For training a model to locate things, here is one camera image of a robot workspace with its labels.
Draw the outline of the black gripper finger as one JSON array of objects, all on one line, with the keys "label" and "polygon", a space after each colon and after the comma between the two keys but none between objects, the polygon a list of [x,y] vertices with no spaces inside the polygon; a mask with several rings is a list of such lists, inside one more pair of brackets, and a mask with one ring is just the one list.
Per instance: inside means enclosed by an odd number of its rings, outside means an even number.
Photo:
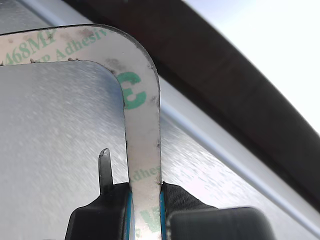
[{"label": "black gripper finger", "polygon": [[164,240],[273,240],[266,216],[254,207],[217,208],[179,185],[163,182],[160,192]]},{"label": "black gripper finger", "polygon": [[68,240],[128,240],[132,223],[132,190],[128,182],[113,183],[110,150],[98,156],[99,196],[76,208],[66,230]]}]

